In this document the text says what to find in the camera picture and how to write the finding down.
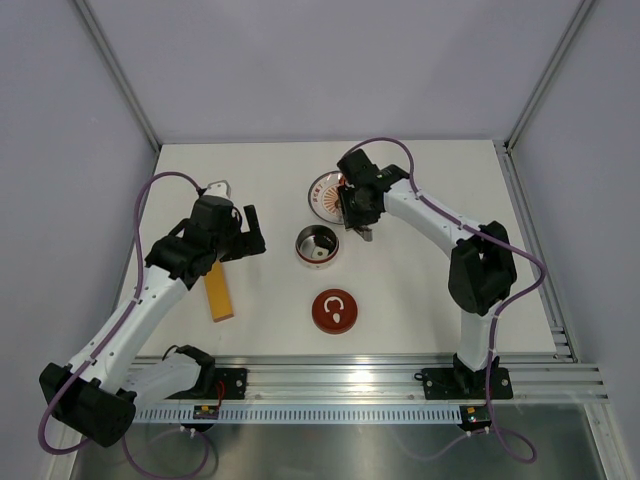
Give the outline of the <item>yellow wooden block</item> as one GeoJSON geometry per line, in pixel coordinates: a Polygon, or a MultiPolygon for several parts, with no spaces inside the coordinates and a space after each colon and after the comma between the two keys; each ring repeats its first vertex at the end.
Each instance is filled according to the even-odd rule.
{"type": "Polygon", "coordinates": [[[221,263],[216,262],[205,275],[204,286],[213,322],[219,323],[231,319],[234,316],[234,309],[221,263]]]}

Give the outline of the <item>red lunch box lid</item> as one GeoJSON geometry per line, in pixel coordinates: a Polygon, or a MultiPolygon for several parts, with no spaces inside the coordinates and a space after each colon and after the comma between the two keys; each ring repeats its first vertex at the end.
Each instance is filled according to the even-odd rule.
{"type": "Polygon", "coordinates": [[[356,324],[358,304],[347,291],[328,289],[315,297],[311,316],[315,326],[324,333],[343,334],[356,324]]]}

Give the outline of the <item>metal food tongs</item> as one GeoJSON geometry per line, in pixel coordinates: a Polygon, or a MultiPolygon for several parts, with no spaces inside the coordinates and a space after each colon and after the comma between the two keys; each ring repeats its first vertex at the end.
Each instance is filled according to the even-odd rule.
{"type": "Polygon", "coordinates": [[[373,231],[369,226],[359,226],[353,229],[365,242],[373,241],[373,231]]]}

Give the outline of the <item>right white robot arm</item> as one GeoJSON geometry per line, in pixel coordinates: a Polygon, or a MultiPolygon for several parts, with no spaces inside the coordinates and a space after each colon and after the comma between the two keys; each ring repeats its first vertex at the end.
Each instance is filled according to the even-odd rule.
{"type": "Polygon", "coordinates": [[[391,164],[381,169],[357,149],[337,163],[343,183],[336,205],[347,230],[364,240],[384,213],[404,221],[432,241],[449,259],[447,289],[461,309],[461,337],[453,367],[445,376],[460,398],[486,393],[498,360],[490,354],[491,322],[517,279],[512,252],[486,236],[509,242],[504,226],[466,223],[435,200],[415,192],[410,174],[391,164]]]}

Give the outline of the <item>white tofu cube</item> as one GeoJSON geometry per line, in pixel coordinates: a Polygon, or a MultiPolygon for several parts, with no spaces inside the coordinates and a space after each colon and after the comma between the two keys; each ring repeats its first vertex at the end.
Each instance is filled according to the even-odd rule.
{"type": "Polygon", "coordinates": [[[329,251],[316,245],[315,237],[312,240],[312,248],[309,257],[314,261],[324,261],[333,250],[329,251]]]}

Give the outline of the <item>aluminium frame post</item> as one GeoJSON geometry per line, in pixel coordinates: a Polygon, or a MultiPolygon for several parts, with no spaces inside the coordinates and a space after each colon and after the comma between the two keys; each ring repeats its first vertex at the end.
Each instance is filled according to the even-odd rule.
{"type": "Polygon", "coordinates": [[[598,4],[599,1],[597,0],[581,0],[578,3],[557,44],[555,45],[551,56],[546,62],[541,75],[536,81],[531,94],[525,102],[523,109],[518,115],[514,126],[504,141],[503,146],[508,154],[511,154],[514,151],[519,140],[524,135],[537,110],[542,105],[548,90],[551,88],[555,78],[559,74],[570,50],[577,41],[593,10],[598,6],[598,4]]]}
{"type": "Polygon", "coordinates": [[[154,155],[158,157],[162,143],[148,115],[144,111],[91,2],[86,0],[71,0],[70,6],[74,9],[80,23],[86,30],[92,45],[112,78],[116,89],[145,138],[146,143],[154,155]]]}

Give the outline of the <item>black seaweed piece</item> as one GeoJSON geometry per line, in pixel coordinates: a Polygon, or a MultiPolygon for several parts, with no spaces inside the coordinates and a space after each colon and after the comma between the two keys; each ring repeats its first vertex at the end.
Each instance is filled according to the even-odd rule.
{"type": "Polygon", "coordinates": [[[317,235],[315,237],[316,245],[320,248],[324,248],[326,250],[334,250],[335,249],[335,241],[332,238],[317,235]]]}

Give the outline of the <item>left aluminium frame post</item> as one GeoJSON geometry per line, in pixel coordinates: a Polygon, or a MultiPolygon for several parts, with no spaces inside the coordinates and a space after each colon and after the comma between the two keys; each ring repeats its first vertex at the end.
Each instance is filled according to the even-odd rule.
{"type": "Polygon", "coordinates": [[[70,6],[74,9],[80,23],[86,30],[92,45],[112,78],[116,89],[145,138],[146,143],[154,155],[158,157],[162,143],[148,115],[144,111],[91,2],[86,0],[71,0],[70,6]]]}

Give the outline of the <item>aluminium front rail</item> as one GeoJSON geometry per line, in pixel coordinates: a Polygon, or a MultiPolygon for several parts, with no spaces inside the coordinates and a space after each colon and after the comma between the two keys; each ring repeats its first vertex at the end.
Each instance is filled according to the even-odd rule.
{"type": "MultiPolygon", "coordinates": [[[[446,367],[433,355],[222,356],[221,367],[248,370],[246,400],[269,404],[423,403],[414,375],[446,367]]],[[[503,356],[514,398],[520,404],[606,404],[609,395],[599,368],[572,358],[503,356]]]]}

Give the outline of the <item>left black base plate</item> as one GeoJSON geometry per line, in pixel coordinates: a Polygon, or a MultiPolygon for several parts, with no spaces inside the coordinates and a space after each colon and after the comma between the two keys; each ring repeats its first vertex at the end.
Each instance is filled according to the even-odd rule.
{"type": "Polygon", "coordinates": [[[168,400],[244,400],[248,370],[213,367],[201,373],[193,387],[176,392],[168,400]]]}

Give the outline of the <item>aluminium rail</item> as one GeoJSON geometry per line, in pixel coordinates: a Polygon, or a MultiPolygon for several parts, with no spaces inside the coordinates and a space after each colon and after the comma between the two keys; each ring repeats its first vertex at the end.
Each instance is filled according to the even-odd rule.
{"type": "MultiPolygon", "coordinates": [[[[540,243],[539,235],[532,216],[531,205],[521,180],[513,156],[507,149],[506,143],[501,140],[493,140],[493,147],[504,177],[507,190],[515,211],[515,216],[524,240],[527,251],[536,258],[543,261],[550,273],[550,267],[545,258],[545,254],[540,243]]],[[[559,335],[563,341],[555,340],[556,353],[554,358],[563,363],[580,363],[575,339],[570,331],[569,324],[564,315],[564,311],[559,300],[555,285],[550,274],[547,274],[542,285],[539,287],[539,295],[545,310],[551,332],[554,336],[559,335]]]]}
{"type": "MultiPolygon", "coordinates": [[[[248,370],[246,400],[269,404],[423,403],[414,375],[446,367],[433,355],[222,356],[221,367],[248,370]]],[[[606,404],[609,395],[599,368],[572,358],[503,356],[514,398],[520,404],[606,404]]]]}

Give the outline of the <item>right aluminium frame post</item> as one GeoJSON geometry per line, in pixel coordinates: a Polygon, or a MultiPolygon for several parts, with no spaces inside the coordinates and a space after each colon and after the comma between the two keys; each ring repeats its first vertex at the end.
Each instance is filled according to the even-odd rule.
{"type": "Polygon", "coordinates": [[[598,6],[598,4],[599,1],[597,0],[581,0],[578,3],[557,44],[555,45],[551,56],[546,62],[541,75],[536,81],[531,94],[525,102],[523,109],[518,115],[514,126],[504,141],[503,146],[508,154],[511,154],[514,151],[519,140],[524,135],[537,110],[542,105],[548,90],[551,88],[555,78],[559,74],[570,50],[577,41],[593,10],[598,6]]]}

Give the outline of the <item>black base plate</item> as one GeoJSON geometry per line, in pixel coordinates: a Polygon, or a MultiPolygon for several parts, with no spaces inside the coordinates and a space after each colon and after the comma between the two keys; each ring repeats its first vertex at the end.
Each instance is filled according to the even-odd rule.
{"type": "Polygon", "coordinates": [[[244,400],[248,370],[213,367],[201,373],[193,387],[176,392],[168,400],[244,400]]]}
{"type": "Polygon", "coordinates": [[[471,372],[467,368],[423,368],[414,374],[422,384],[426,400],[511,400],[514,398],[510,372],[492,367],[471,372]]]}

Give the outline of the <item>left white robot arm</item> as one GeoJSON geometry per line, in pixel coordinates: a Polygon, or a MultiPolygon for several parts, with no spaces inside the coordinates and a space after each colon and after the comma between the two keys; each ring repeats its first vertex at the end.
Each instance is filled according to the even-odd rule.
{"type": "Polygon", "coordinates": [[[189,217],[156,241],[141,265],[133,296],[65,365],[39,376],[55,418],[102,447],[117,443],[136,413],[164,399],[212,398],[221,391],[216,360],[190,345],[141,372],[129,368],[169,311],[215,262],[265,253],[256,209],[237,209],[224,196],[201,195],[189,217]]]}

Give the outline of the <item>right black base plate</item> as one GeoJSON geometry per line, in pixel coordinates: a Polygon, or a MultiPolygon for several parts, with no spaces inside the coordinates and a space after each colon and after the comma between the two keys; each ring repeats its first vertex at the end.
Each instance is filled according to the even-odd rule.
{"type": "Polygon", "coordinates": [[[510,372],[492,367],[471,372],[467,368],[423,368],[414,374],[422,384],[426,400],[511,400],[514,398],[510,372]]]}

